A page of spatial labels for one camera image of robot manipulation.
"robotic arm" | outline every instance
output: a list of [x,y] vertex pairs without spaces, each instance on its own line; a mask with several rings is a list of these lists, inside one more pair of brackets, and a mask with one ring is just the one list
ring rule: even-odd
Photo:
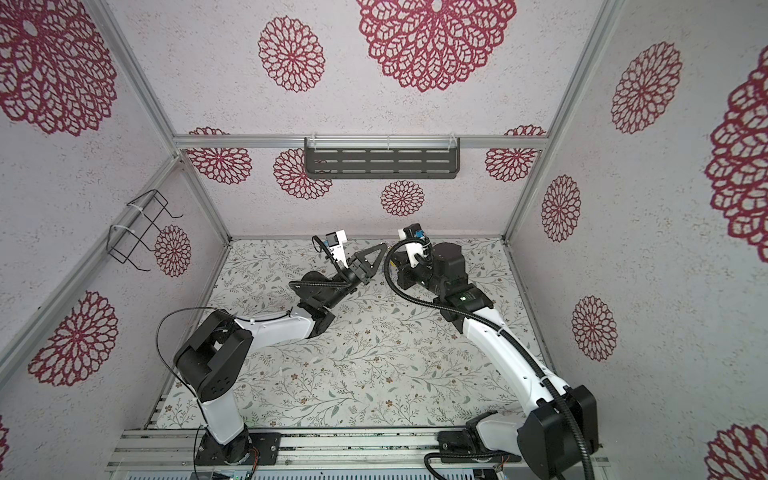
[[[560,475],[581,460],[585,476],[589,477],[589,455],[598,449],[597,403],[589,390],[584,386],[572,389],[520,343],[493,308],[493,302],[468,281],[459,245],[433,246],[418,223],[399,230],[399,237],[401,241],[386,256],[397,271],[395,285],[385,266],[390,288],[405,300],[441,310],[443,318],[492,361],[527,417],[517,422],[497,412],[480,415],[467,422],[467,428],[458,434],[440,432],[441,452],[433,456],[450,462],[451,457],[477,458],[488,457],[483,455],[488,452],[509,452],[524,458],[543,479]],[[397,252],[402,246],[406,251]],[[403,292],[416,284],[437,295],[432,304]]]
[[[329,233],[324,242],[315,236],[313,242],[336,268],[333,278],[311,271],[301,280],[289,282],[300,301],[285,313],[242,318],[225,310],[216,310],[174,356],[174,365],[195,392],[207,424],[195,459],[197,465],[253,463],[250,452],[254,441],[240,417],[233,394],[234,383],[248,351],[287,340],[312,338],[325,332],[336,318],[328,309],[376,275],[387,247],[381,243],[347,259],[344,230]],[[377,256],[370,263],[367,256],[373,253]],[[270,441],[273,442],[270,450],[275,452],[279,436]],[[263,449],[261,452],[263,456],[259,463],[263,465],[268,463],[269,454]]]

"large red flower print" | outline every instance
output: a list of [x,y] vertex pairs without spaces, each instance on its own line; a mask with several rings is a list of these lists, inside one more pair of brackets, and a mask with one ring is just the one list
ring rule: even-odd
[[424,190],[407,180],[398,180],[384,187],[382,207],[397,217],[414,214],[424,204]]
[[708,442],[708,480],[765,480],[768,478],[768,432],[760,425],[732,425],[718,430]]
[[323,47],[310,27],[294,18],[275,18],[259,39],[259,58],[267,74],[288,91],[307,91],[326,69]]
[[680,52],[664,41],[639,54],[621,74],[611,108],[616,128],[633,134],[667,109],[680,83]]
[[109,300],[99,292],[85,292],[27,370],[40,383],[73,386],[107,361],[117,336],[118,318]]
[[280,188],[296,198],[309,200],[322,197],[330,190],[331,180],[313,180],[307,177],[304,150],[299,148],[281,152],[275,159],[273,174]]
[[5,454],[10,449],[7,437],[8,429],[2,424],[2,417],[0,416],[0,472],[2,472],[2,462],[5,460]]
[[[541,127],[520,125],[504,135],[546,135]],[[538,152],[533,148],[492,148],[485,154],[485,169],[491,177],[505,182],[519,180],[528,175]]]
[[768,262],[768,47],[747,81],[730,93],[723,123],[710,139],[710,205],[728,219],[728,235],[757,247]]
[[0,102],[11,120],[47,134],[98,130],[117,75],[78,0],[0,2]]
[[571,327],[578,348],[589,358],[606,360],[616,348],[616,322],[608,305],[594,296],[579,300]]
[[555,178],[541,202],[541,224],[553,242],[570,237],[581,215],[581,198],[573,178],[561,175]]
[[514,0],[357,0],[360,33],[382,73],[403,87],[445,90],[466,81],[504,41]]
[[181,228],[168,225],[154,242],[154,259],[168,276],[180,276],[187,271],[192,258],[190,239]]
[[[190,135],[228,135],[218,128],[196,128]],[[250,175],[250,157],[245,148],[189,148],[187,155],[197,170],[220,184],[238,184]]]

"small red flower print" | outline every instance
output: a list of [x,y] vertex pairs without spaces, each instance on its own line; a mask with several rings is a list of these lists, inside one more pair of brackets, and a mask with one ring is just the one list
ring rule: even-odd
[[6,0],[0,12],[0,103],[8,118],[74,136],[111,116],[118,76],[77,0]]
[[307,25],[295,18],[275,18],[259,39],[259,58],[267,74],[288,91],[307,91],[325,71],[323,47]]
[[419,211],[424,204],[424,190],[407,180],[398,180],[384,187],[382,207],[397,217],[407,217]]
[[325,195],[331,189],[331,180],[313,180],[306,175],[304,150],[286,150],[275,159],[274,175],[280,188],[296,198],[309,200]]
[[27,370],[40,383],[73,386],[101,368],[117,336],[118,318],[109,300],[99,292],[85,292]]
[[517,11],[513,0],[357,0],[368,55],[387,77],[445,90],[488,63]]
[[764,480],[768,478],[768,432],[760,425],[732,425],[718,430],[704,461],[708,480]]
[[561,242],[574,232],[581,215],[581,198],[574,179],[568,175],[555,178],[541,202],[541,224],[553,242]]
[[8,453],[8,429],[2,424],[0,416],[0,472],[2,472],[2,461],[5,460],[5,454]]
[[187,271],[192,247],[184,230],[176,225],[168,225],[161,230],[154,242],[154,258],[168,276],[180,276]]
[[594,296],[579,300],[574,308],[571,327],[576,343],[589,358],[606,360],[616,348],[616,322],[608,305]]
[[728,112],[710,139],[710,205],[728,219],[728,235],[757,247],[768,263],[768,47],[747,81],[730,93]]
[[[547,132],[541,127],[520,125],[504,135],[542,136]],[[533,148],[492,148],[485,154],[485,169],[497,180],[519,180],[528,175],[538,152]]]
[[[196,128],[190,135],[228,135],[218,128]],[[245,148],[188,148],[197,171],[220,184],[238,184],[250,175],[250,156]]]
[[633,134],[653,124],[674,98],[682,68],[680,52],[665,41],[639,54],[616,85],[611,107],[616,128]]

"leaf-patterned floor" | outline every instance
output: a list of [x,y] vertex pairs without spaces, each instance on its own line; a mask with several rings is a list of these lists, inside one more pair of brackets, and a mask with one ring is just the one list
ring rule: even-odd
[[[462,245],[470,280],[541,357],[501,241],[439,241]],[[377,243],[352,240],[346,252]],[[308,240],[241,240],[233,244],[210,305],[238,315],[287,310],[298,300],[287,287],[289,280],[309,270],[329,274],[332,269]],[[433,298],[416,287],[409,293]],[[333,312],[336,319],[321,336],[249,353],[235,385],[246,424],[460,425],[489,409],[521,410],[477,347],[437,310],[395,296],[381,273]],[[201,420],[191,394],[177,383],[155,426],[189,429]]]

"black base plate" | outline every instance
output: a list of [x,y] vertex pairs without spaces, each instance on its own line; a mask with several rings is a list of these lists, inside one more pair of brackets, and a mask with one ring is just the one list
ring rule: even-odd
[[[275,465],[277,454],[280,451],[280,433],[249,433],[250,441],[259,451],[259,465]],[[221,446],[216,443],[214,437],[205,432],[200,441],[200,448],[195,455],[196,465],[205,466],[225,466],[228,465],[223,459]],[[248,455],[240,465],[253,465],[253,454]]]

